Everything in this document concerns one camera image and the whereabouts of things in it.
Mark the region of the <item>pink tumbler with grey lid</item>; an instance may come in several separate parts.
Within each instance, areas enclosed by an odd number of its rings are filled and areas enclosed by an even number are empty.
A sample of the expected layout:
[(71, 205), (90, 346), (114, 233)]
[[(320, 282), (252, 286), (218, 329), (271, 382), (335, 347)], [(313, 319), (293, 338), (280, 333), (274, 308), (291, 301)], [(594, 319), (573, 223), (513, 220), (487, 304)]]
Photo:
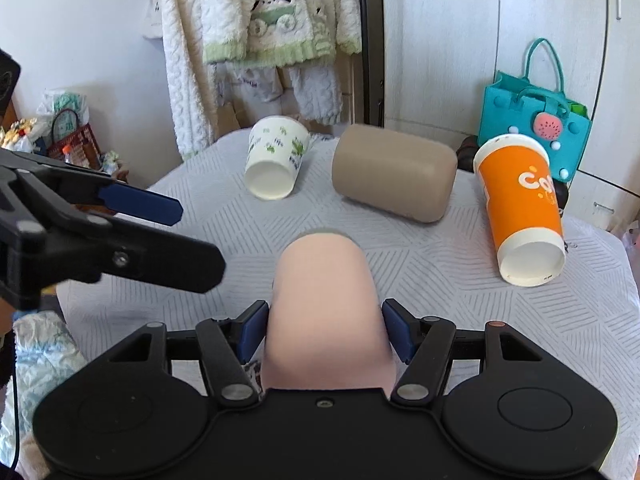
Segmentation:
[(262, 386), (390, 394), (396, 376), (362, 249), (342, 233), (296, 238), (282, 252), (273, 280)]

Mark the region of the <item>orange paper cup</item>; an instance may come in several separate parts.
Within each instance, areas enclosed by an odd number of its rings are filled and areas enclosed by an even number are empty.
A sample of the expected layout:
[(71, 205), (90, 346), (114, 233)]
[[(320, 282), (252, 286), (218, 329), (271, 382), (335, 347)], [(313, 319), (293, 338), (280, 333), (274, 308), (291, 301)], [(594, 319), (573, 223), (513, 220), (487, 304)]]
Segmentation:
[(502, 134), (480, 147), (473, 168), (485, 193), (501, 277), (521, 287), (557, 278), (566, 249), (544, 148), (524, 134)]

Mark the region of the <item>beige tan cup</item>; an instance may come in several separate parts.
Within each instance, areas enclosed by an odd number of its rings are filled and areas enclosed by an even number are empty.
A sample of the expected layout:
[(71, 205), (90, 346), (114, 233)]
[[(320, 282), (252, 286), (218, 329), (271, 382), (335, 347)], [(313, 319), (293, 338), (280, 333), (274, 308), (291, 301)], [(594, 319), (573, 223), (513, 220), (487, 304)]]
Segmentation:
[(446, 212), (457, 164), (456, 152), (445, 144), (356, 124), (336, 144), (332, 183), (349, 200), (433, 223)]

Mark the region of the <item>white paper cup green leaves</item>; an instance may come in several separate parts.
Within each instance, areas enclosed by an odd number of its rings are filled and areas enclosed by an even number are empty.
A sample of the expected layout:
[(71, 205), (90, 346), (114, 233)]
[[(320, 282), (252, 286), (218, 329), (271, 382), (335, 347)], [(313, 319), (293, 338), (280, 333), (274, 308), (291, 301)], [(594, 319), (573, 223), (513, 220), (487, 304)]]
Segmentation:
[(261, 200), (282, 200), (295, 186), (311, 135), (291, 117), (258, 120), (248, 137), (246, 188)]

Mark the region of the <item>white patterned tablecloth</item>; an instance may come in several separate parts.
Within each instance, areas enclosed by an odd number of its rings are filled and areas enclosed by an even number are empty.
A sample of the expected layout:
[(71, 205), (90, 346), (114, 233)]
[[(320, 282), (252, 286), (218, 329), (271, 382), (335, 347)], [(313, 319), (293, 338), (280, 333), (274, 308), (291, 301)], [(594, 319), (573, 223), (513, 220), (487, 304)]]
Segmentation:
[(599, 388), (612, 402), (618, 433), (603, 464), (630, 479), (639, 456), (639, 293), (623, 243), (571, 216), (563, 218), (567, 258), (561, 275), (534, 288), (503, 281), (480, 182), (460, 172), (442, 220), (421, 224), (345, 200), (335, 192), (333, 139), (314, 144), (294, 192), (265, 202), (243, 182), (248, 134), (225, 136), (172, 170), (153, 191), (178, 200), (180, 234), (208, 240), (224, 255), (222, 283), (204, 295), (106, 276), (58, 288), (80, 352), (94, 359), (145, 323), (190, 330), (204, 318), (232, 318), (271, 296), (281, 252), (299, 235), (330, 230), (363, 250), (378, 296), (417, 316), (461, 328), (488, 321), (515, 327)]

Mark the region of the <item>white canvas tote bag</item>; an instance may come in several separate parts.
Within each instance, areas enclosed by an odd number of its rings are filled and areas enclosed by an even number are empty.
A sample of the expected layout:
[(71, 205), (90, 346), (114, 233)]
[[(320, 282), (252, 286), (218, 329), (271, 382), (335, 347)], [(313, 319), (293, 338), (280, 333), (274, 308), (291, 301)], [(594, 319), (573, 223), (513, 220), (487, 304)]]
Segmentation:
[(142, 36), (145, 39), (162, 39), (162, 3), (160, 0), (148, 0), (142, 20)]

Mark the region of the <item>white fleece jacket green trim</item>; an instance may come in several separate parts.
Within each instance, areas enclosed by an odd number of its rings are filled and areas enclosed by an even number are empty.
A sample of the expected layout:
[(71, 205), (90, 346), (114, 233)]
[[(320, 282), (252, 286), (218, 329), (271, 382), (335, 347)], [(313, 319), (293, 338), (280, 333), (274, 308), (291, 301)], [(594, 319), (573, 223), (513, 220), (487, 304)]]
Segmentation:
[(201, 0), (203, 61), (285, 67), (362, 49), (359, 0)]

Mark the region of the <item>teal felt tote bag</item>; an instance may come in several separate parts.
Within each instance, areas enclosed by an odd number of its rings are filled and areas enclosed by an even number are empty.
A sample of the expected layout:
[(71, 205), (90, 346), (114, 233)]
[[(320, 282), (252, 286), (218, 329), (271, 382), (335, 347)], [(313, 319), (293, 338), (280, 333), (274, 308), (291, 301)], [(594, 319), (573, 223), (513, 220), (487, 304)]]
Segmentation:
[[(543, 44), (548, 47), (555, 67), (554, 90), (535, 86), (529, 78), (534, 53)], [(548, 39), (538, 38), (526, 52), (522, 76), (499, 72), (485, 88), (477, 144), (482, 146), (507, 132), (528, 136), (546, 151), (551, 177), (568, 183), (576, 174), (590, 131), (587, 107), (565, 95), (559, 55)]]

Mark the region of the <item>light grey wooden wardrobe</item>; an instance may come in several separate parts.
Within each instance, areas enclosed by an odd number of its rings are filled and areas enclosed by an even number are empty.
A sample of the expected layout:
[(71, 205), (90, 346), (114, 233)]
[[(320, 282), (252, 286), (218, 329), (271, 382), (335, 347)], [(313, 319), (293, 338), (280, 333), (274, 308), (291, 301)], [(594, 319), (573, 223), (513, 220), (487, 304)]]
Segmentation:
[(639, 0), (384, 0), (388, 128), (458, 146), (498, 73), (588, 108), (570, 213), (620, 233), (639, 214)]

